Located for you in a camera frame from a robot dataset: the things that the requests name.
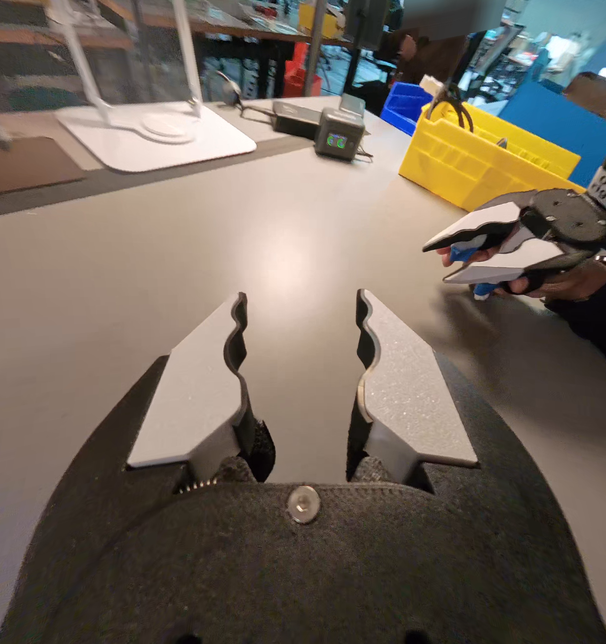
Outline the brown cardboard box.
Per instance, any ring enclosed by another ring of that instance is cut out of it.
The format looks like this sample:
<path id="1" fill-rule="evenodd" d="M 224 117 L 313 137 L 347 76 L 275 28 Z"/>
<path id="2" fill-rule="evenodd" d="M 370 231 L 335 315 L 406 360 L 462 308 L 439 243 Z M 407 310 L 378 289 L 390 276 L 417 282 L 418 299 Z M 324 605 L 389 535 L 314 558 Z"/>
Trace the brown cardboard box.
<path id="1" fill-rule="evenodd" d="M 606 77 L 590 71 L 581 72 L 563 90 L 563 96 L 606 120 Z"/>

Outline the small yellow bin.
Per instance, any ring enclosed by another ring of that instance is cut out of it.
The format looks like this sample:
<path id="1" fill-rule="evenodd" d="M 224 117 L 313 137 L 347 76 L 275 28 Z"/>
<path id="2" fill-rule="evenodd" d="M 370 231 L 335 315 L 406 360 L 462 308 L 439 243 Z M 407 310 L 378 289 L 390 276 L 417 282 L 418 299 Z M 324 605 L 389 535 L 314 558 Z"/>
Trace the small yellow bin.
<path id="1" fill-rule="evenodd" d="M 301 1 L 298 8 L 297 29 L 299 32 L 310 36 L 315 23 L 316 3 L 314 1 Z M 326 39 L 340 39 L 344 35 L 346 18 L 342 7 L 332 5 L 327 1 L 322 24 L 322 37 Z"/>

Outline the brown cardboard sheet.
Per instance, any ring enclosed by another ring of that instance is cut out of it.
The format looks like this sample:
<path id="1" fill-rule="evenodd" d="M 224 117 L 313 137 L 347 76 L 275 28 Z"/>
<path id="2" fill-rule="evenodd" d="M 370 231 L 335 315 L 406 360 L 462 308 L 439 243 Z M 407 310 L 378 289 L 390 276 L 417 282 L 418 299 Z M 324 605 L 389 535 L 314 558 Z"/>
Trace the brown cardboard sheet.
<path id="1" fill-rule="evenodd" d="M 85 171 L 49 137 L 13 140 L 0 147 L 0 195 L 84 179 Z"/>

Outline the red plastic bin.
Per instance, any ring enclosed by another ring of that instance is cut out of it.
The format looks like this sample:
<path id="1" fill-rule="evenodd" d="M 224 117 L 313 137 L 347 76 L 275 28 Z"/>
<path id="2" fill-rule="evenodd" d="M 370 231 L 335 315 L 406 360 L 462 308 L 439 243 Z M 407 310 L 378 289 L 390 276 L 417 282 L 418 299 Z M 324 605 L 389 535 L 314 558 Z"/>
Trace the red plastic bin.
<path id="1" fill-rule="evenodd" d="M 292 60 L 287 60 L 285 63 L 283 88 L 284 99 L 304 96 L 308 49 L 308 44 L 296 43 Z"/>

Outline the black monitor on stand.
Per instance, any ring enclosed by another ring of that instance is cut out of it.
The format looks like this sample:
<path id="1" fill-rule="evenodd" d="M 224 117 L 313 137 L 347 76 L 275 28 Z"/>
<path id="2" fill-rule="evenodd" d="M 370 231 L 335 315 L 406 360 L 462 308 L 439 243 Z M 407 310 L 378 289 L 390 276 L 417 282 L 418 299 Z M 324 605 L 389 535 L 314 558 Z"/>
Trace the black monitor on stand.
<path id="1" fill-rule="evenodd" d="M 344 40 L 360 50 L 378 50 L 389 5 L 390 1 L 348 1 L 344 8 Z"/>

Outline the blue partition panel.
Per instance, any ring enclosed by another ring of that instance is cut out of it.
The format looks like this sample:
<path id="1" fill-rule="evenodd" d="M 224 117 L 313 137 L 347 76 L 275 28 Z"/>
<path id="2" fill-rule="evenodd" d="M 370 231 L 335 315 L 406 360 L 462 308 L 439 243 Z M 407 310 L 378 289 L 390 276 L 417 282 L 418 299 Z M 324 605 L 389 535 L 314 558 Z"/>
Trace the blue partition panel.
<path id="1" fill-rule="evenodd" d="M 579 155 L 568 178 L 582 187 L 606 156 L 606 120 L 538 83 L 521 85 L 498 117 Z"/>

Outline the grey metal pole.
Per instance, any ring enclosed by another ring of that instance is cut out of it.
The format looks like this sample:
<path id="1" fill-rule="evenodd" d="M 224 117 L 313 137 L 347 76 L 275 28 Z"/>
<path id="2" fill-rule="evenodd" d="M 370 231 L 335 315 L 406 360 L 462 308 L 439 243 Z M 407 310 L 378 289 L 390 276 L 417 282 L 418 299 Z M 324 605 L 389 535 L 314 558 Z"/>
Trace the grey metal pole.
<path id="1" fill-rule="evenodd" d="M 323 22 L 327 8 L 327 1 L 315 1 L 315 12 L 313 16 L 313 28 L 307 55 L 307 67 L 304 77 L 303 96 L 312 96 L 316 68 L 320 57 L 320 49 L 323 40 Z"/>

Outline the dark grey power bank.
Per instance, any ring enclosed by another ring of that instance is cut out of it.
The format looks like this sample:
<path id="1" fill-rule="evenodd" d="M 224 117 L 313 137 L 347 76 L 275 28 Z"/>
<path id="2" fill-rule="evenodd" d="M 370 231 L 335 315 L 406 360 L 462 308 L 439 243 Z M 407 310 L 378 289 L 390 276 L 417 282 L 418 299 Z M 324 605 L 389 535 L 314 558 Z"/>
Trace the dark grey power bank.
<path id="1" fill-rule="evenodd" d="M 321 111 L 313 148 L 320 157 L 351 163 L 357 156 L 364 133 L 363 115 L 326 107 Z"/>

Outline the blue plastic bin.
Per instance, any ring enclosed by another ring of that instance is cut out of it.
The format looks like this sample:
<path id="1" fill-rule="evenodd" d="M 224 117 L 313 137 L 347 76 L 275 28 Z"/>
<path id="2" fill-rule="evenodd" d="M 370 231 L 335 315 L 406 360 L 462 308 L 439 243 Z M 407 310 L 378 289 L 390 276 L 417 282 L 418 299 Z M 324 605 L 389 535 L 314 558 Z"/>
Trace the blue plastic bin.
<path id="1" fill-rule="evenodd" d="M 433 96 L 419 85 L 395 82 L 388 93 L 380 118 L 401 132 L 412 136 L 422 109 L 432 100 Z"/>

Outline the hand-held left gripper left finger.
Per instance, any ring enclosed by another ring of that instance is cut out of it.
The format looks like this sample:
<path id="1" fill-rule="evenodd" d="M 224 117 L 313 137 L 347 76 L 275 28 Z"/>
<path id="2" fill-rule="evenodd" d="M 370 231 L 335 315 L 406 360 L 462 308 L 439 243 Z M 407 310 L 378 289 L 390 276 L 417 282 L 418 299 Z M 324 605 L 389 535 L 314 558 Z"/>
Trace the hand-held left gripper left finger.
<path id="1" fill-rule="evenodd" d="M 198 482 L 250 454 L 257 433 L 248 386 L 247 296 L 230 296 L 170 352 L 131 452 L 131 469 L 187 464 Z"/>

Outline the black power adapter brick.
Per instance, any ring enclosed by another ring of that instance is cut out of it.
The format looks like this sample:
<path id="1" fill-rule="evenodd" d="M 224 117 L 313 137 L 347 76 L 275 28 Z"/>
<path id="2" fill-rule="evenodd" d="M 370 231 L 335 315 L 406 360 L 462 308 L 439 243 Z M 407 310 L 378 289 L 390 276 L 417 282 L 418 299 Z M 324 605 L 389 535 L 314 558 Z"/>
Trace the black power adapter brick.
<path id="1" fill-rule="evenodd" d="M 275 100 L 271 123 L 274 132 L 314 141 L 322 112 Z"/>

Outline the wooden workbench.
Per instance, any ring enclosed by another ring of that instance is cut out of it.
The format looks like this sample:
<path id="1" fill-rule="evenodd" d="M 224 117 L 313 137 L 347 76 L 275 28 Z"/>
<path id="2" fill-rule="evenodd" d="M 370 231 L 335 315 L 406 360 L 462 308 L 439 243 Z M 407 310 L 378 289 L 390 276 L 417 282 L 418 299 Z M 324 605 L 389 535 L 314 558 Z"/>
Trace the wooden workbench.
<path id="1" fill-rule="evenodd" d="M 145 26 L 153 28 L 177 29 L 177 22 L 170 3 L 157 3 L 154 1 L 139 1 L 141 20 Z M 133 1 L 98 1 L 101 8 L 116 14 L 123 20 L 134 22 Z M 227 12 L 222 12 L 220 18 L 210 16 L 208 12 L 196 9 L 187 9 L 188 23 L 193 34 L 215 34 L 233 36 L 238 38 L 251 37 L 259 40 L 282 41 L 287 43 L 312 44 L 312 36 L 297 32 L 295 34 L 282 34 L 269 28 L 256 28 L 232 17 Z"/>

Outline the grey black round device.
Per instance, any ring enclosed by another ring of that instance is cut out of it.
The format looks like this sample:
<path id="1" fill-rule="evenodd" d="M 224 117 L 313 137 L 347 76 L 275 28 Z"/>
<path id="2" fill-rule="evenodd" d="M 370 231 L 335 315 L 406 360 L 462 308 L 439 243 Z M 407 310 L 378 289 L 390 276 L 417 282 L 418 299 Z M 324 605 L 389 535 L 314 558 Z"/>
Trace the grey black round device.
<path id="1" fill-rule="evenodd" d="M 225 75 L 222 71 L 217 70 L 216 76 L 220 79 L 220 96 L 225 105 L 233 108 L 243 108 L 242 90 L 239 85 Z"/>

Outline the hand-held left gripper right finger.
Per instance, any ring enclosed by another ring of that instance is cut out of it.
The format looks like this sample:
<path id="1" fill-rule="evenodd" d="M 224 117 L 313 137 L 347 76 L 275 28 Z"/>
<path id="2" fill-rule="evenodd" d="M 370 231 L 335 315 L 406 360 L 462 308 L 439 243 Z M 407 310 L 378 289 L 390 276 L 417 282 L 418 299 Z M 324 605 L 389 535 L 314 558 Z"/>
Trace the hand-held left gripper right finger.
<path id="1" fill-rule="evenodd" d="M 371 291 L 356 294 L 355 479 L 378 464 L 422 486 L 425 464 L 476 469 L 479 459 L 435 351 Z"/>

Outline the yellow plastic bin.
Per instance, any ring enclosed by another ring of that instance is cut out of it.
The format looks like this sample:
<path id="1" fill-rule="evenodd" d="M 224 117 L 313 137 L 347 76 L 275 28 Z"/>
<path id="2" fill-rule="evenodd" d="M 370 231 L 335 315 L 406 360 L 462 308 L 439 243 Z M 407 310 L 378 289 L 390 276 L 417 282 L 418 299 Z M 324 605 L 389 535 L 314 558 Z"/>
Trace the yellow plastic bin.
<path id="1" fill-rule="evenodd" d="M 515 192 L 586 188 L 570 181 L 580 156 L 527 130 L 465 105 L 473 129 L 448 103 L 421 110 L 398 174 L 471 212 Z"/>

